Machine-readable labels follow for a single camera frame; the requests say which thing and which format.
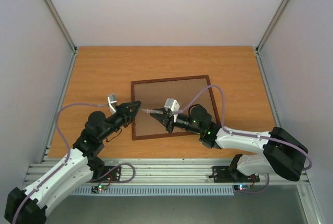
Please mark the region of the brown wooden picture frame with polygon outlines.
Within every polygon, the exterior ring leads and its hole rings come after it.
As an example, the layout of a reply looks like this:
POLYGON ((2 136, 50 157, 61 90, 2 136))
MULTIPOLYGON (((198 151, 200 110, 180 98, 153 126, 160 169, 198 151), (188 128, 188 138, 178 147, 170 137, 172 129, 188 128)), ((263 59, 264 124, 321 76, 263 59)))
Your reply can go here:
MULTIPOLYGON (((187 121, 185 117, 188 116, 189 111, 197 112, 198 108, 202 106, 211 115, 211 121, 220 124, 221 120, 213 91, 211 88, 205 89, 210 84, 208 75, 132 81, 131 96, 132 101, 141 101, 142 109, 164 108, 168 98, 177 100, 180 105, 173 107, 174 111, 181 110, 189 104, 190 107, 181 116, 183 122, 187 121), (202 90, 204 92, 192 102, 193 98, 202 90)), ((137 114, 132 125, 132 139, 135 141, 185 135, 191 135, 191 133, 178 127, 168 133, 162 123, 143 111, 137 114)))

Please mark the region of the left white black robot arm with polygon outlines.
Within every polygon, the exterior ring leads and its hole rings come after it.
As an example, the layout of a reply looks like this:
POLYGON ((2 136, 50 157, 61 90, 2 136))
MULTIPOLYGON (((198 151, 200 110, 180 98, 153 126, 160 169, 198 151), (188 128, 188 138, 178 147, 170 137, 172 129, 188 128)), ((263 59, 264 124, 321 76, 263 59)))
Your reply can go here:
POLYGON ((100 181, 105 163, 98 158, 103 141, 126 128, 135 119, 140 101, 111 106, 111 116, 92 112, 79 138, 66 155, 47 173, 24 189, 14 188, 7 196, 4 218, 9 223, 45 223, 51 212, 85 182, 100 181))

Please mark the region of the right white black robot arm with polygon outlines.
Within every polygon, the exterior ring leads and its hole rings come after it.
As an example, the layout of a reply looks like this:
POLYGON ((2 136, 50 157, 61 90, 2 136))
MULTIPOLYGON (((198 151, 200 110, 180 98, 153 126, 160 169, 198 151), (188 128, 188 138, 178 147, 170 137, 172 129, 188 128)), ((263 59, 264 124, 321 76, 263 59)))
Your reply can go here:
POLYGON ((175 115, 170 109, 160 108, 150 115, 168 133, 174 128, 198 134, 208 148, 237 149, 250 155, 236 155, 228 170, 234 180, 242 180, 255 173, 275 173, 289 181, 299 181, 308 149, 283 128, 269 132, 248 132, 222 127, 212 121, 206 109, 197 104, 187 114, 175 115))

